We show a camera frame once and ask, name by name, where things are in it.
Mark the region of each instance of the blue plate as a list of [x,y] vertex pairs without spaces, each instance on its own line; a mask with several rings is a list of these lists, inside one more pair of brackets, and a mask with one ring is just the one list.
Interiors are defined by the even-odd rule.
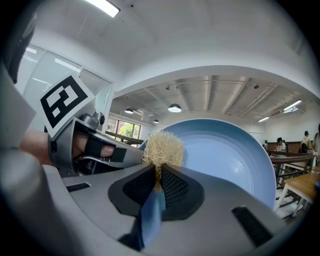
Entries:
[[217,119],[190,119],[163,129],[184,143],[183,167],[230,181],[273,209],[276,177],[271,160],[249,133]]

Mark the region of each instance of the black velcro strap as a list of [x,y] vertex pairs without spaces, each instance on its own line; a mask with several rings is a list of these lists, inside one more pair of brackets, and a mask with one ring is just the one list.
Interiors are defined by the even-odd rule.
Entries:
[[106,144],[97,140],[97,139],[89,137],[86,144],[85,144],[84,153],[87,156],[93,156],[96,158],[100,158],[101,149],[104,145],[106,145]]
[[110,161],[116,162],[116,163],[122,163],[124,161],[126,152],[127,152],[126,148],[115,147]]

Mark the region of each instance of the window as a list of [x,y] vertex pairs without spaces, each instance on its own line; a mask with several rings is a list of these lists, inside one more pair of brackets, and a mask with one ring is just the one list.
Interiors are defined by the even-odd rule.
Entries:
[[[117,120],[114,118],[108,118],[108,124],[106,131],[114,134],[123,135],[126,137],[139,139],[140,136],[141,125],[125,122],[121,120]],[[112,136],[111,134],[107,134],[109,137],[116,139],[117,141],[126,142],[124,138]]]

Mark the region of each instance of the black slot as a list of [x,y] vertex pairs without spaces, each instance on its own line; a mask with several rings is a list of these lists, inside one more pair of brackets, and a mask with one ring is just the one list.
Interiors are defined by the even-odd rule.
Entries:
[[76,185],[71,185],[71,186],[67,186],[66,189],[69,192],[73,192],[73,191],[78,191],[78,190],[83,190],[86,188],[89,188],[90,185],[88,183],[80,183],[80,184],[76,184]]
[[268,230],[266,230],[247,207],[236,207],[231,211],[256,247],[261,246],[272,238]]

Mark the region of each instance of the person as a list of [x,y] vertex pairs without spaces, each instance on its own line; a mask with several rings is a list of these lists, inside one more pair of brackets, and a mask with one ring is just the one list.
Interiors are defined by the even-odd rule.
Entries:
[[[286,152],[286,144],[283,143],[282,138],[279,137],[277,139],[277,143],[275,146],[275,151],[282,151],[282,152]],[[277,154],[276,155],[277,158],[283,158],[284,156],[281,154]]]
[[306,130],[300,143],[300,152],[302,154],[309,154],[310,150],[312,150],[312,143],[308,136],[309,132]]
[[262,144],[262,146],[263,146],[263,148],[264,148],[265,150],[268,150],[268,141],[265,140],[265,141],[264,141],[264,144]]
[[314,149],[314,152],[320,154],[320,123],[318,126],[318,132],[313,137],[312,148]]
[[285,140],[283,140],[283,143],[285,144],[285,152],[289,152],[289,145],[286,143]]
[[[85,152],[88,136],[84,134],[75,134],[72,139],[72,156],[77,157],[79,154]],[[48,148],[48,133],[28,130],[21,141],[20,149],[24,152],[35,156],[41,165],[53,166],[49,156]],[[112,145],[105,145],[101,149],[100,156],[102,158],[111,157],[115,147]]]

